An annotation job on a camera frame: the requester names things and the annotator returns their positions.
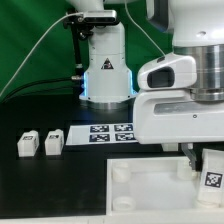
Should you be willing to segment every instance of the robot camera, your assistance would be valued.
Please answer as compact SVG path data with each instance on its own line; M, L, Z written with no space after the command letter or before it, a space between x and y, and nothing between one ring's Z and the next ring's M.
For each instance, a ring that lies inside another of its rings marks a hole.
M117 25L117 12L114 10L88 11L83 14L83 21L93 26Z

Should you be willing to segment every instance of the white cable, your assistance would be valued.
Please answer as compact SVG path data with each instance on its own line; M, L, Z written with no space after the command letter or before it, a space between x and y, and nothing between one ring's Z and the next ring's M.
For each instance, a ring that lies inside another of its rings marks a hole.
M30 58L30 56L33 54L33 52L35 51L35 49L38 47L38 45L41 43L41 41L46 37L46 35L58 24L60 23L62 20L68 18L68 17L72 17L72 16L77 16L77 15L82 15L83 13L72 13L69 15L66 15L62 18L60 18L59 20L57 20L44 34L43 36L37 41L37 43L34 45L34 47L32 48L32 50L30 51L30 53L26 56L26 58L24 59L24 61L22 62L22 64L19 66L19 68L16 70L15 74L12 76L12 78L8 81L8 83L5 85L5 87L3 88L3 90L0 93L0 98L2 97L2 95L5 93L6 89L9 87L9 85L13 82L13 80L16 78L16 76L18 75L18 73L21 71L21 69L23 68L23 66L26 64L27 60Z
M155 43L155 41L132 19L129 11L128 11L128 6L127 6L127 0L124 0L124 4L125 4L125 10L126 10L126 13L129 17L129 19L132 21L132 23L138 27L144 34L145 36L154 44L154 46L160 51L160 53L165 57L165 53L162 51L162 49Z

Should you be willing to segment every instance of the white card with markers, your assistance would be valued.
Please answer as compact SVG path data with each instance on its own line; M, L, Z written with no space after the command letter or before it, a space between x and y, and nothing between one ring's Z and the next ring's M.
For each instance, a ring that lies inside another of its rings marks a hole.
M114 144L137 142L133 124L94 124L71 126L66 145Z

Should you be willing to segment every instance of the metal bracket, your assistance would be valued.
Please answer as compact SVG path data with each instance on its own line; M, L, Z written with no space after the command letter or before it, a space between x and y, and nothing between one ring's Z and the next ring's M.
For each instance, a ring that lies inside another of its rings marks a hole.
M202 159L198 158L193 150L193 143L181 143L181 149L183 153L189 158L190 166L192 170L201 171L202 170Z

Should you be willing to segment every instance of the small white block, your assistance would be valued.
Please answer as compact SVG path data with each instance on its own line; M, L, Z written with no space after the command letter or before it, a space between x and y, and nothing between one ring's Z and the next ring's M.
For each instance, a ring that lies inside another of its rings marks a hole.
M222 203L224 187L224 152L204 149L203 170L198 191L198 200L207 203Z
M64 146L64 132L62 130L50 131L45 140L47 156L61 155Z
M17 143L19 157L34 156L39 146L39 135L37 131L23 133Z

